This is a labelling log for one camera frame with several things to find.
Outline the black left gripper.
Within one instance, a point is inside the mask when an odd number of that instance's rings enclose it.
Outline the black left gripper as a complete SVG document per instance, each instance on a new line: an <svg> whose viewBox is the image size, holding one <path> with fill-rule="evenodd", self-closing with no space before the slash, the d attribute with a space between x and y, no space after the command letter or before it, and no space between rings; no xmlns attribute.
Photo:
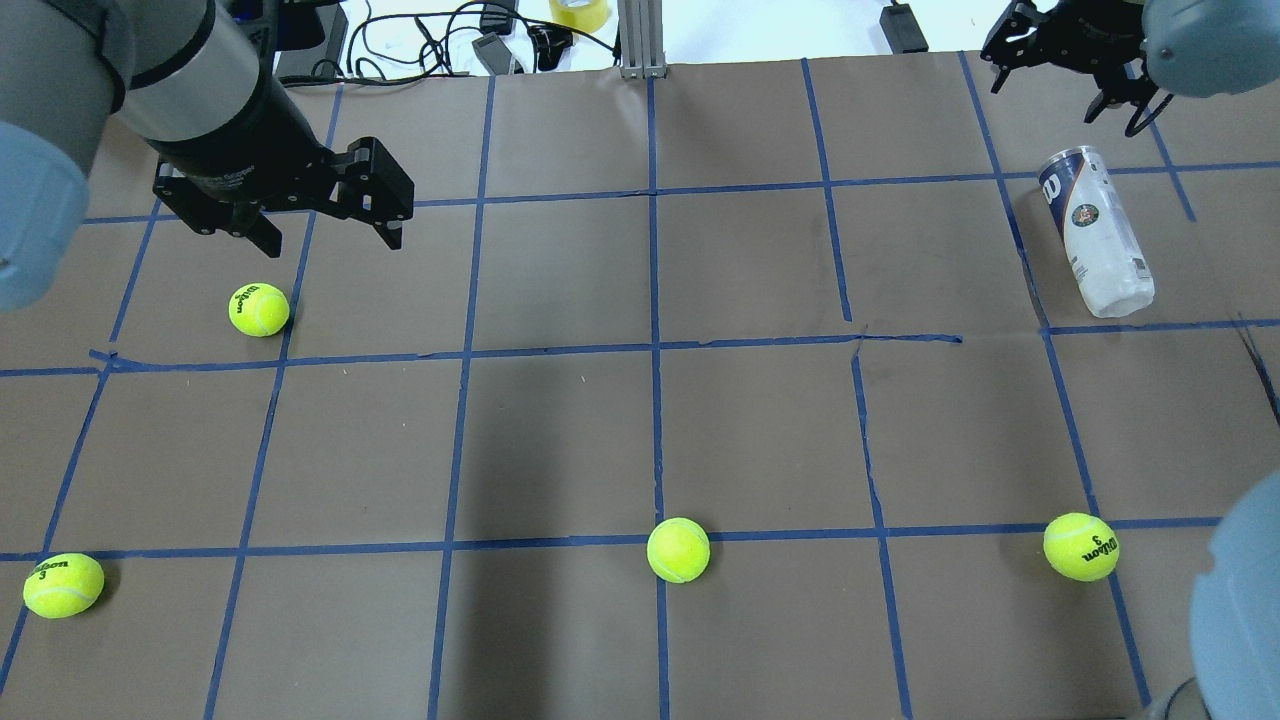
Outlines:
<svg viewBox="0 0 1280 720"><path fill-rule="evenodd" d="M196 233L224 231L276 259L282 233L266 218L270 211L355 219L371 225L389 250L402 250L403 224L413 218L415 184L384 142L361 137L343 152L320 147L280 177L251 167L221 178L197 178L161 160L154 192Z"/></svg>

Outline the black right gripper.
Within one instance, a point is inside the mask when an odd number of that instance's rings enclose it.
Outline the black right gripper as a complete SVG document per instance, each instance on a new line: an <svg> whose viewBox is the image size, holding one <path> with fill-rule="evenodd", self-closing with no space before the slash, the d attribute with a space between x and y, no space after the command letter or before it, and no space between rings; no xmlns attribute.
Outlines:
<svg viewBox="0 0 1280 720"><path fill-rule="evenodd" d="M1103 111L1130 108L1126 138L1147 131L1172 101L1144 70L1130 77L1130 64L1140 58L1143 1L1057 1L1042 12L1033 1L1010 1L988 32L980 59L991 64L998 94L1018 68L1051 64L1092 76L1097 94L1084 113L1093 124Z"/></svg>

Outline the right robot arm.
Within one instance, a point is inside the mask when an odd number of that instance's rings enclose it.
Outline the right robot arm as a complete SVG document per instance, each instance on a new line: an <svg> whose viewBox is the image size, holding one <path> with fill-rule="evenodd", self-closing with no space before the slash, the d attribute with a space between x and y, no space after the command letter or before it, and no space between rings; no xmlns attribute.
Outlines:
<svg viewBox="0 0 1280 720"><path fill-rule="evenodd" d="M961 60L979 146L1048 364L1068 477L1002 550L1062 512L1102 518L1115 568L1061 584L1114 602L1085 688L1106 719L1277 716L1277 4L1006 1ZM1043 164L1094 145L1151 268L1149 305L1092 313L1061 229L1085 184Z"/></svg>

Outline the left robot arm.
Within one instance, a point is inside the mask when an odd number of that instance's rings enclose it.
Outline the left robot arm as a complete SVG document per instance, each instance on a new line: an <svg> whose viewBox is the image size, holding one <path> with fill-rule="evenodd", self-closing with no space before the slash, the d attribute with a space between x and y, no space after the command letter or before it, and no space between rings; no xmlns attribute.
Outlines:
<svg viewBox="0 0 1280 720"><path fill-rule="evenodd" d="M383 142L323 145L275 76L294 46L284 1L242 20L229 1L5 1L1 302L51 288L90 205L109 117L159 155L154 193L198 234L269 258L273 211L317 211L402 245L415 186Z"/></svg>

